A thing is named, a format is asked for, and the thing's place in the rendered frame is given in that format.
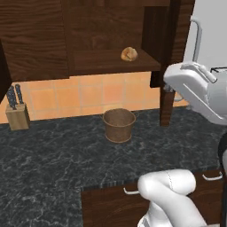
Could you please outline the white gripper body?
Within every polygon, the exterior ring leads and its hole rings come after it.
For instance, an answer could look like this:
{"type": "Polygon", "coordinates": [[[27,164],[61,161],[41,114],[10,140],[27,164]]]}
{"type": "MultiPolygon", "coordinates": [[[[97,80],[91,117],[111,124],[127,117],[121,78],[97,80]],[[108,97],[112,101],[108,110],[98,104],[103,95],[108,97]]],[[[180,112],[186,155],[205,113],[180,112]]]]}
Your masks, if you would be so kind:
{"type": "Polygon", "coordinates": [[[218,125],[227,125],[227,73],[211,74],[195,62],[168,66],[164,82],[186,100],[194,112],[218,125]]]}

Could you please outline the dark wood cabinet door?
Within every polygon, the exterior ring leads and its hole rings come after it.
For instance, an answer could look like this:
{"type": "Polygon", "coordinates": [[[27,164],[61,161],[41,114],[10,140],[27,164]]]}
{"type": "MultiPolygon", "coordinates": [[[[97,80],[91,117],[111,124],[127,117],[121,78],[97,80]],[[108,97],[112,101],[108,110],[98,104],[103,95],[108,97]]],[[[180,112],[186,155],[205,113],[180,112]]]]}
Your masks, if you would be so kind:
{"type": "Polygon", "coordinates": [[[160,89],[162,127],[167,127],[170,123],[176,94],[164,82],[163,76],[169,65],[183,61],[194,3],[195,0],[170,0],[160,71],[151,72],[150,87],[160,89]]]}
{"type": "Polygon", "coordinates": [[[68,76],[60,0],[0,0],[0,40],[13,81],[68,76]]]}
{"type": "Polygon", "coordinates": [[[12,78],[4,55],[4,48],[0,40],[0,103],[3,101],[11,85],[12,78]]]}

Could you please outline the round brown bread roll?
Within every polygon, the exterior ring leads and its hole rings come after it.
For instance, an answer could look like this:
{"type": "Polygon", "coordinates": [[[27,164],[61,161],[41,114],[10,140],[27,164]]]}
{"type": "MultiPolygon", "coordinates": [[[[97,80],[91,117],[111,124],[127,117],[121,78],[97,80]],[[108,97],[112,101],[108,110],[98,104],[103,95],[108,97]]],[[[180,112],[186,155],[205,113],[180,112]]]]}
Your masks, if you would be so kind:
{"type": "Polygon", "coordinates": [[[134,61],[137,56],[137,51],[132,47],[125,48],[121,53],[121,59],[124,61],[134,61]]]}

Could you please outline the brown woven basket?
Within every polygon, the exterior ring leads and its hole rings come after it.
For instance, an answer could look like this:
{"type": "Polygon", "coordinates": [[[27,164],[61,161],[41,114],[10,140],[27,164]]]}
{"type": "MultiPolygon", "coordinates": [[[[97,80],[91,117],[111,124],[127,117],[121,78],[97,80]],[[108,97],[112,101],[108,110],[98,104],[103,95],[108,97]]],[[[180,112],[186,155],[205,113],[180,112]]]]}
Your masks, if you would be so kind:
{"type": "Polygon", "coordinates": [[[136,119],[128,109],[115,108],[105,111],[102,120],[105,124],[106,138],[116,144],[130,141],[136,119]]]}

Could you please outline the dark wood cabinet body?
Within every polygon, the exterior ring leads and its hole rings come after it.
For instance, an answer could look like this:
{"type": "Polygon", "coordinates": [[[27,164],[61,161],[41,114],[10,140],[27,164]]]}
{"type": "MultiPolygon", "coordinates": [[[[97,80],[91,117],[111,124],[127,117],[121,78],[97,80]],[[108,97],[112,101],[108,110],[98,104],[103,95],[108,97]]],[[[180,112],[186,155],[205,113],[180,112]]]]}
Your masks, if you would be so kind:
{"type": "Polygon", "coordinates": [[[142,44],[150,28],[147,10],[165,10],[170,0],[60,0],[70,75],[160,70],[160,62],[142,44]],[[137,51],[134,61],[122,51],[137,51]]]}

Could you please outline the dark wood drawer front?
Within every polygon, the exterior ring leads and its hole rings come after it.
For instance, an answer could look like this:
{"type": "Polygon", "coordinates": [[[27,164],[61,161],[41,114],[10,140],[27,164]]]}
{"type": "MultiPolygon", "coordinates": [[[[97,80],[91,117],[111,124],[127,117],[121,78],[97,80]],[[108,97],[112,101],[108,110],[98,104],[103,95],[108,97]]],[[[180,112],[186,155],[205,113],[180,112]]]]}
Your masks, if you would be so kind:
{"type": "Polygon", "coordinates": [[[123,184],[87,187],[81,191],[83,227],[137,227],[149,207],[149,201],[139,194],[137,179],[123,184]]]}
{"type": "Polygon", "coordinates": [[[207,178],[218,177],[220,169],[194,172],[196,189],[189,195],[207,224],[221,222],[223,179],[207,181],[207,178]]]}

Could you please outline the wooden knife block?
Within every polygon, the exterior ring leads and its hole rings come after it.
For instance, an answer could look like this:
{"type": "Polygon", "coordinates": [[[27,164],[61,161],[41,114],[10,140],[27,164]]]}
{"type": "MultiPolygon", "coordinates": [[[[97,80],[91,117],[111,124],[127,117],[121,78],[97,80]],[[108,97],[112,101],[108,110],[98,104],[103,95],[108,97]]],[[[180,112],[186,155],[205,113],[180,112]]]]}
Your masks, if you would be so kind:
{"type": "Polygon", "coordinates": [[[28,129],[30,127],[30,118],[26,104],[18,104],[15,109],[7,106],[5,113],[11,130],[28,129]]]}

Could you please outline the black handled knife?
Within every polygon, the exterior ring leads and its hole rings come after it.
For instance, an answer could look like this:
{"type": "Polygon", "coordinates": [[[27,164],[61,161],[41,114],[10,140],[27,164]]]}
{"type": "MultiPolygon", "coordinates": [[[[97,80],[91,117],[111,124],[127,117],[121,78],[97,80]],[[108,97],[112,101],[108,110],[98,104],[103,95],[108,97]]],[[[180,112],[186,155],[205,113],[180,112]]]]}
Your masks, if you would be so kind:
{"type": "Polygon", "coordinates": [[[15,109],[17,109],[16,108],[17,100],[16,100],[16,95],[15,95],[15,91],[14,91],[13,86],[11,86],[11,94],[12,94],[12,103],[13,103],[12,108],[15,110],[15,109]]]}
{"type": "Polygon", "coordinates": [[[6,96],[7,96],[7,99],[8,99],[10,107],[13,109],[14,108],[14,104],[13,104],[13,99],[12,99],[12,92],[11,92],[10,89],[8,89],[8,91],[6,93],[6,96]]]}
{"type": "Polygon", "coordinates": [[[20,85],[18,83],[15,84],[15,90],[17,92],[17,96],[18,96],[18,99],[19,99],[20,104],[24,104],[22,93],[21,93],[21,89],[20,89],[20,85]]]}

